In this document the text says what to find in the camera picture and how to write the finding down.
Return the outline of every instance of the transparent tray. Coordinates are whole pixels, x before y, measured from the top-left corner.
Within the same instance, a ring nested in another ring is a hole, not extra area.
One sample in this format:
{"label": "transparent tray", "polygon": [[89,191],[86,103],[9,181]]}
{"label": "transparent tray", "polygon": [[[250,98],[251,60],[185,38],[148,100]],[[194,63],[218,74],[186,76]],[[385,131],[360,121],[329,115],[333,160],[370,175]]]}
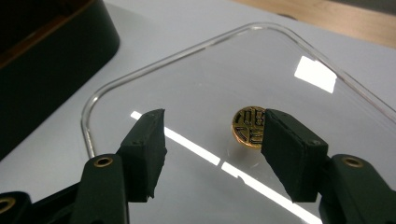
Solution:
{"label": "transparent tray", "polygon": [[291,203],[260,151],[233,139],[233,115],[249,105],[293,115],[330,156],[366,159],[396,189],[395,111],[276,24],[243,26],[105,85],[82,129],[91,157],[114,153],[139,113],[165,109],[156,197],[130,204],[131,223],[320,223],[318,203]]}

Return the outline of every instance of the white tabletop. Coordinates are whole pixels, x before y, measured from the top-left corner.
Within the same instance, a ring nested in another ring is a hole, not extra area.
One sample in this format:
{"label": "white tabletop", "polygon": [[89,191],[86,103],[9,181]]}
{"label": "white tabletop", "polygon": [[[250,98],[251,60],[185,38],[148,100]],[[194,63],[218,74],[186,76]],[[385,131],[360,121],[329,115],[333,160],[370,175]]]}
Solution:
{"label": "white tabletop", "polygon": [[227,0],[108,0],[121,44],[115,57],[0,162],[0,192],[28,192],[34,202],[79,181],[88,159],[83,106],[107,82],[255,21],[290,28],[329,61],[396,108],[396,50]]}

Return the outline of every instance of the clear plastic lid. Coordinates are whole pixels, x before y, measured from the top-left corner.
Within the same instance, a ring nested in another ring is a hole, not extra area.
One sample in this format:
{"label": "clear plastic lid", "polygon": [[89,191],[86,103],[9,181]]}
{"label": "clear plastic lid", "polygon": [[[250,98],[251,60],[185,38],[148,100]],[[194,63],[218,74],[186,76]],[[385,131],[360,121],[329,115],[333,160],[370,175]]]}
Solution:
{"label": "clear plastic lid", "polygon": [[361,157],[396,189],[395,111],[276,24],[243,26],[105,85],[82,129],[90,156],[114,153],[139,114],[165,109],[156,197],[130,204],[132,223],[320,223],[320,198],[291,203],[260,151],[233,138],[233,115],[249,105],[293,115],[329,156]]}

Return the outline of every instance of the table surface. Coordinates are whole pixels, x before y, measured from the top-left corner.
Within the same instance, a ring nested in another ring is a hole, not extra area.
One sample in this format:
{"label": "table surface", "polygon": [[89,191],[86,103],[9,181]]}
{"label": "table surface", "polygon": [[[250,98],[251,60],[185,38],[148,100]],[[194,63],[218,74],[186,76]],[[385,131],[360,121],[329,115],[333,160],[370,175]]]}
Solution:
{"label": "table surface", "polygon": [[80,129],[81,111],[96,90],[118,77],[251,22],[273,22],[290,28],[387,105],[396,108],[395,49],[228,0],[106,2],[121,38],[118,53],[0,162],[0,192],[25,191],[36,202],[78,182],[88,159]]}
{"label": "table surface", "polygon": [[234,0],[298,21],[396,48],[396,16],[325,0]]}

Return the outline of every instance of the black engraving on gold object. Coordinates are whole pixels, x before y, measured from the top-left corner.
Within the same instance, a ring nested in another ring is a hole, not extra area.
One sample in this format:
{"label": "black engraving on gold object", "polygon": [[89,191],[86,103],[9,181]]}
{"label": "black engraving on gold object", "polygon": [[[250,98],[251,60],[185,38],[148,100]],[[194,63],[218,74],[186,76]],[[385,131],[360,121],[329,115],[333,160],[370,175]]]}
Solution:
{"label": "black engraving on gold object", "polygon": [[262,148],[265,124],[265,109],[259,106],[248,106],[233,116],[233,137],[245,147]]}

